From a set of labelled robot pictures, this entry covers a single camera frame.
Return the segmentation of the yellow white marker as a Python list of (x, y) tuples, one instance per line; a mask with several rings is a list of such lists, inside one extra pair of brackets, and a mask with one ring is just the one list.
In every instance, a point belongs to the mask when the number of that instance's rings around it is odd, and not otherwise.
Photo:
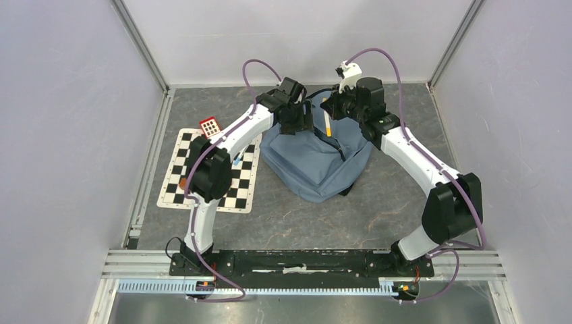
[(325, 125), (326, 135), (331, 138), (332, 137), (331, 117), (326, 111), (324, 111), (324, 125)]

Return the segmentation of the blue student backpack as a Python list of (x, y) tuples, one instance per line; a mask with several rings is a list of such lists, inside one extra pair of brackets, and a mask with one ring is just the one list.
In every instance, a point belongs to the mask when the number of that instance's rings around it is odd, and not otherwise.
[(260, 144), (262, 158), (286, 187), (313, 203), (348, 195), (373, 149), (358, 123), (349, 118), (330, 119), (331, 135), (327, 135), (327, 114), (320, 104), (330, 94), (324, 90), (310, 100), (312, 131), (281, 134), (277, 124), (267, 131)]

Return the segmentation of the blue white marker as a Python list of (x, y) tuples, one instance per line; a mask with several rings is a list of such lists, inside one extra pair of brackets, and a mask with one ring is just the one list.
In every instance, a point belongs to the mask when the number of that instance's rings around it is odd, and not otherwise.
[(238, 165), (239, 162), (242, 160), (244, 153), (239, 153), (233, 161), (234, 165)]

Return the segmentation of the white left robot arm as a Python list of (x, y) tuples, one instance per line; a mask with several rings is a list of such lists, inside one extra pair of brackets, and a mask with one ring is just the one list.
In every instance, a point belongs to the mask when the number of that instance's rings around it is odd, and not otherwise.
[(212, 266), (207, 253), (213, 245), (212, 231), (219, 201), (231, 187), (231, 162), (257, 136), (275, 124), (288, 134), (307, 130), (309, 118), (304, 107), (305, 87), (288, 77), (278, 87), (254, 97), (247, 110), (220, 133), (191, 142), (190, 166), (183, 188), (190, 200), (191, 216), (184, 238), (189, 250), (186, 266), (196, 275), (204, 275)]

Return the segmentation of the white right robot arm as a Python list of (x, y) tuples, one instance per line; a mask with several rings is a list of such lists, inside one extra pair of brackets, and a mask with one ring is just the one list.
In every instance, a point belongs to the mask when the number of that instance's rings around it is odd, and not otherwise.
[(420, 226), (391, 246), (389, 265), (394, 273), (407, 275), (421, 257), (473, 229), (482, 230), (478, 176), (462, 174), (443, 163), (397, 115), (388, 112), (381, 80), (365, 77), (354, 87), (334, 86), (320, 106), (333, 120), (357, 122), (363, 137), (402, 166), (426, 195)]

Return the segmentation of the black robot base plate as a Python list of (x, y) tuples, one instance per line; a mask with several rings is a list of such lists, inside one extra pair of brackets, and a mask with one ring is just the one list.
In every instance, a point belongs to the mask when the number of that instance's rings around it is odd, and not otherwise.
[(400, 261), (385, 250), (216, 250), (175, 253), (169, 275), (198, 277), (213, 268), (244, 289), (376, 288), (384, 278), (434, 277), (432, 261)]

